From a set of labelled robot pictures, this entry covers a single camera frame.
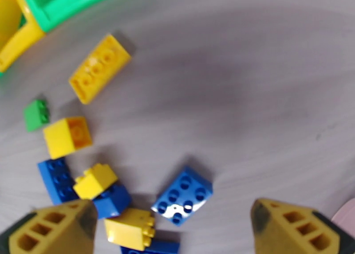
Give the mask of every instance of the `blue lego brick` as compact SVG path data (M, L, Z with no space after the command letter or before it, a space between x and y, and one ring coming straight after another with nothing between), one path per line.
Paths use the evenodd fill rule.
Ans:
M200 209L212 194L212 183L186 166L151 209L180 226Z
M179 253L179 243L165 242L153 239L149 247L146 247L144 251L138 251L129 249L126 247L121 247L122 254L178 254Z
M64 157L38 163L38 169L54 205L79 199Z
M123 185L113 184L94 200L98 219L119 216L131 203L132 198Z

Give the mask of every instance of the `yellow 2x4 brick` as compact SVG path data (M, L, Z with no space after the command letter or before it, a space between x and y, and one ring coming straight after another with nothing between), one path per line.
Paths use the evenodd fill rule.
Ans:
M113 35L108 35L70 77L69 83L79 100L88 104L130 60L127 50Z

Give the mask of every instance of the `table surface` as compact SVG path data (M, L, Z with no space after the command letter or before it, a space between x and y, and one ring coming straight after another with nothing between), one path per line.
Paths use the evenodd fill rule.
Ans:
M54 122L84 115L94 146L74 176L108 163L148 209L186 162L214 195L159 238L181 254L253 253L249 209L264 196L332 216L355 191L355 0L107 0L29 49L0 79L0 227L51 204L49 158L23 108L45 96ZM90 104L68 78L108 32L137 46ZM116 254L99 221L95 253Z

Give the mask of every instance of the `small green brick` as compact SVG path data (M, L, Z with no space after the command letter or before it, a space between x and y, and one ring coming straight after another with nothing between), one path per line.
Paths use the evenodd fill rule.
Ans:
M24 109L27 131L34 131L49 123L49 110L44 100L34 100Z

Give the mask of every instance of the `blue 2x3 brick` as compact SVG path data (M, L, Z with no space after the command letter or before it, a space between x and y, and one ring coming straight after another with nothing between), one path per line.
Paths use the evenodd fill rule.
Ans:
M38 163L38 169L54 205L79 199L64 157Z
M127 247L121 247L122 254L178 254L179 243L164 242L153 239L149 247L146 247L144 251L133 250Z
M186 166L151 209L180 226L200 209L212 194L212 183Z

